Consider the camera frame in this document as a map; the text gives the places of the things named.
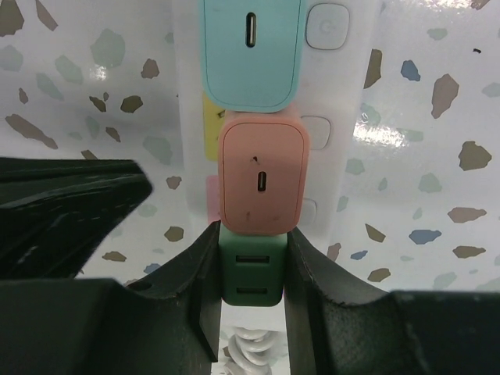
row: terrazzo pattern wall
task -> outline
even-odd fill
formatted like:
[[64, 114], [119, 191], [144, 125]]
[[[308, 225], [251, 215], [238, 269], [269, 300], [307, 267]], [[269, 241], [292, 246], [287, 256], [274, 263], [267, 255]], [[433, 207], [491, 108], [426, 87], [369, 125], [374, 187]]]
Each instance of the terrazzo pattern wall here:
[[[380, 288], [500, 290], [498, 15], [384, 3], [328, 250]], [[155, 185], [82, 277], [141, 278], [196, 235], [171, 17], [163, 0], [0, 4], [1, 154], [136, 159]]]

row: brown speckle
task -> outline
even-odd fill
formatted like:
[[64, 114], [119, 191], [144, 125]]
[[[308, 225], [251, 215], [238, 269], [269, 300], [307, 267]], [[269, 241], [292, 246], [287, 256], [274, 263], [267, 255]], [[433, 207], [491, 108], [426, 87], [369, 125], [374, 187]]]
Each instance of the brown speckle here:
[[184, 229], [181, 227], [170, 227], [167, 232], [165, 232], [165, 237], [170, 242], [178, 242], [184, 238]]
[[450, 76], [445, 74], [434, 83], [432, 94], [432, 117], [438, 119], [451, 106], [459, 94], [459, 84]]
[[38, 14], [38, 19], [50, 30], [54, 31], [58, 24], [57, 22], [52, 18], [51, 14], [48, 12], [48, 10], [43, 6], [43, 4], [40, 2], [40, 0], [35, 0], [37, 4], [37, 14]]
[[86, 160], [97, 160], [97, 156], [95, 156], [92, 152], [89, 150], [85, 150], [81, 152], [81, 155], [86, 159]]
[[106, 112], [106, 103], [104, 103], [101, 99], [96, 98], [95, 96], [88, 97], [92, 104], [101, 112]]
[[132, 95], [129, 96], [128, 98], [125, 98], [122, 102], [122, 106], [120, 109], [124, 111], [125, 113], [134, 113], [137, 111], [139, 108], [142, 107], [144, 103], [142, 102], [142, 99], [140, 96], [137, 95]]
[[19, 89], [19, 100], [23, 104], [28, 103], [28, 100], [29, 100], [27, 93], [22, 88]]
[[166, 179], [166, 184], [170, 189], [176, 190], [179, 187], [181, 181], [182, 181], [181, 177], [172, 176]]
[[482, 8], [489, 2], [490, 0], [472, 0], [470, 7], [475, 10], [482, 10]]
[[8, 125], [10, 125], [12, 129], [23, 135], [23, 137], [40, 141], [53, 150], [56, 150], [58, 148], [57, 144], [52, 138], [47, 137], [43, 131], [38, 129], [29, 121], [25, 120], [23, 117], [13, 114], [11, 116], [7, 116], [5, 118], [5, 121]]
[[107, 252], [102, 256], [102, 258], [113, 262], [125, 262], [127, 260], [127, 257], [121, 252]]
[[452, 211], [448, 212], [448, 216], [453, 220], [453, 223], [466, 223], [474, 221], [486, 215], [483, 209], [471, 209], [468, 207], [455, 207]]
[[375, 229], [371, 225], [365, 224], [365, 227], [366, 227], [366, 232], [368, 233], [368, 237], [371, 240], [374, 240], [374, 241], [380, 242], [380, 243], [384, 242], [385, 234], [378, 231], [377, 229]]
[[118, 134], [118, 130], [115, 129], [114, 127], [107, 127], [106, 128], [106, 133], [115, 141], [118, 143], [121, 142], [120, 135]]
[[379, 268], [378, 270], [374, 270], [368, 276], [368, 281], [372, 281], [374, 283], [380, 283], [382, 280], [387, 279], [391, 275], [391, 271], [388, 268]]
[[483, 146], [476, 145], [476, 142], [467, 141], [462, 145], [459, 159], [462, 170], [480, 170], [491, 161], [491, 154]]
[[158, 64], [155, 60], [147, 59], [142, 67], [141, 77], [152, 79], [159, 75]]
[[338, 258], [338, 255], [340, 254], [341, 248], [342, 248], [341, 244], [331, 245], [328, 248], [328, 253], [327, 253], [328, 259], [331, 259], [335, 262]]
[[0, 3], [0, 37], [14, 35], [24, 25], [24, 18], [16, 0], [4, 0]]
[[375, 82], [382, 78], [380, 68], [382, 67], [382, 51], [380, 49], [372, 49], [370, 56], [370, 64], [368, 65], [368, 73], [366, 74], [365, 88], [371, 88]]
[[478, 256], [486, 252], [485, 248], [474, 248], [473, 246], [459, 246], [453, 250], [457, 258], [465, 259]]

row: white cable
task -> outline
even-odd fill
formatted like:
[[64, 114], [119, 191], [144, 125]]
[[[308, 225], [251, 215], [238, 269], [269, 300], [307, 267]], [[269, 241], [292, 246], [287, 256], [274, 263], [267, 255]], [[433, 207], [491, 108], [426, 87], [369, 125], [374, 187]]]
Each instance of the white cable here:
[[272, 375], [268, 351], [276, 339], [276, 332], [235, 328], [228, 344], [231, 360], [224, 367], [226, 374]]

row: usb-a port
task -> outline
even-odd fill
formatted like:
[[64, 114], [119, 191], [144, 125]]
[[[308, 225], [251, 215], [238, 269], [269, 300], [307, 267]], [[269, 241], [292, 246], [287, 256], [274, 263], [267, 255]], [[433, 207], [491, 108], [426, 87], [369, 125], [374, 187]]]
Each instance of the usb-a port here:
[[236, 263], [269, 263], [270, 257], [266, 255], [236, 255]]

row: white power strip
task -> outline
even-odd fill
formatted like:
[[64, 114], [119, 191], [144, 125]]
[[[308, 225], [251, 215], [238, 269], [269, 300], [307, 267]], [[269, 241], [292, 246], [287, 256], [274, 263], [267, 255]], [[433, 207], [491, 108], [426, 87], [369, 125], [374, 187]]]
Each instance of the white power strip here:
[[[311, 137], [311, 152], [298, 227], [321, 252], [326, 252], [330, 244], [332, 219], [380, 9], [381, 0], [309, 0], [295, 103]], [[210, 220], [217, 218], [216, 145], [224, 113], [203, 95], [198, 2], [173, 0], [173, 34], [184, 183], [194, 240]]]

